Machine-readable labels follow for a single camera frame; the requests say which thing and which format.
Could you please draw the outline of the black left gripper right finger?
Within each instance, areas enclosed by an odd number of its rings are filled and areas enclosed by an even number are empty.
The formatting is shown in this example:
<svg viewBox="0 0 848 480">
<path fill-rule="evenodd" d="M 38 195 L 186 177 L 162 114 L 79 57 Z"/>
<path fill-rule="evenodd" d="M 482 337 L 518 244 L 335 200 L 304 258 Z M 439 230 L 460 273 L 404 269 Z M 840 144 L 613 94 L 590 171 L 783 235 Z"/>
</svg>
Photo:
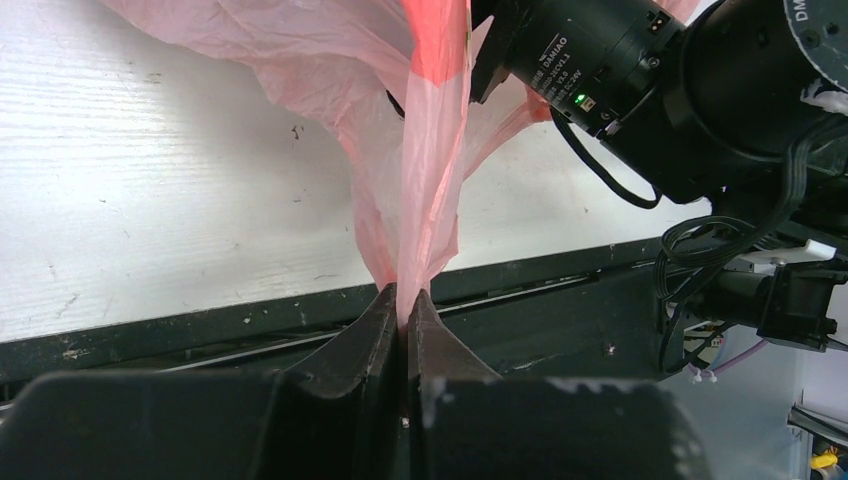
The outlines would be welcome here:
<svg viewBox="0 0 848 480">
<path fill-rule="evenodd" d="M 414 479 L 709 479 L 690 416 L 652 382 L 506 379 L 420 291 L 406 323 Z"/>
</svg>

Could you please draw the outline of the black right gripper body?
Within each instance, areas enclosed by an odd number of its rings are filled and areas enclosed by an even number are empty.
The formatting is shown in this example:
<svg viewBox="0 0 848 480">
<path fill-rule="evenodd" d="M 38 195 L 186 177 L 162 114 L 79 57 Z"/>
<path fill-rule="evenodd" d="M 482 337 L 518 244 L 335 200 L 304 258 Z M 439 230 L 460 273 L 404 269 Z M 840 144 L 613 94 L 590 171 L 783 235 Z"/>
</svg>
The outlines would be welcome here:
<svg viewBox="0 0 848 480">
<path fill-rule="evenodd" d="M 475 1 L 490 26 L 471 73 L 484 103 L 509 76 L 592 136 L 649 94 L 685 26 L 654 1 Z"/>
</svg>

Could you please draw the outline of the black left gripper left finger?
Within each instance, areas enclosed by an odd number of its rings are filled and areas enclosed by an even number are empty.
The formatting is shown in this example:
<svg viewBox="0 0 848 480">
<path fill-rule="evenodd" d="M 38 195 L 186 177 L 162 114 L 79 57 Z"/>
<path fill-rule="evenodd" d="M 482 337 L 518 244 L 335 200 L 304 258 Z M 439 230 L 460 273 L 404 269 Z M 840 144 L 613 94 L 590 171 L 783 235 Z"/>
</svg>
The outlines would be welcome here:
<svg viewBox="0 0 848 480">
<path fill-rule="evenodd" d="M 386 479 L 396 289 L 284 369 L 58 372 L 1 427 L 5 479 Z"/>
</svg>

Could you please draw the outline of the pink plastic bag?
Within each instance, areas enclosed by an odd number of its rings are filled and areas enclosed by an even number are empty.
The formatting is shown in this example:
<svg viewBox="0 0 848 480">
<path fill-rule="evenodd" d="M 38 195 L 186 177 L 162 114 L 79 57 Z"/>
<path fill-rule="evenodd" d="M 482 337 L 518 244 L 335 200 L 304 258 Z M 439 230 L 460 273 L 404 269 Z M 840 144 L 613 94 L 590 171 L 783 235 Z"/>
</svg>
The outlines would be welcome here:
<svg viewBox="0 0 848 480">
<path fill-rule="evenodd" d="M 499 147 L 549 126 L 549 102 L 510 79 L 469 98 L 482 37 L 467 1 L 111 1 L 166 45 L 245 68 L 275 107 L 316 123 L 346 159 L 356 246 L 397 288 L 405 327 L 459 250 L 464 182 Z"/>
</svg>

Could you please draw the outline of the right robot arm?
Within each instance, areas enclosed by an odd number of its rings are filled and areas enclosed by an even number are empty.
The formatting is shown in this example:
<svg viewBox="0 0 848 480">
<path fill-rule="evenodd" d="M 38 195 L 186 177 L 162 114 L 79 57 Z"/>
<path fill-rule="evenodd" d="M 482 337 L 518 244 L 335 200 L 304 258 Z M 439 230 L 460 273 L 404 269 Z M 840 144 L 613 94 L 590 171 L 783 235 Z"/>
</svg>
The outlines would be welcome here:
<svg viewBox="0 0 848 480">
<path fill-rule="evenodd" d="M 835 347 L 847 281 L 847 5 L 475 1 L 486 25 L 470 97 L 509 77 L 546 104 L 579 159 L 642 209 L 705 199 L 660 239 L 654 291 L 683 314 Z"/>
</svg>

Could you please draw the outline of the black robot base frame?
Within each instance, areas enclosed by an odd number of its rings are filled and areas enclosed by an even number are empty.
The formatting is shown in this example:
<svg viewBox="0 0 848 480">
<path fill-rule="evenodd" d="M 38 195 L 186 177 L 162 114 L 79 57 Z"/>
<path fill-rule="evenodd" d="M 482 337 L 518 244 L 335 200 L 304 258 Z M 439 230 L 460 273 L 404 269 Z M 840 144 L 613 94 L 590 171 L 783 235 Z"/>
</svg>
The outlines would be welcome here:
<svg viewBox="0 0 848 480">
<path fill-rule="evenodd" d="M 660 308 L 640 240 L 467 268 L 433 283 L 446 326 L 503 375 L 658 380 Z M 284 368 L 355 320 L 371 285 L 86 328 L 1 346 L 1 398 L 59 370 Z"/>
</svg>

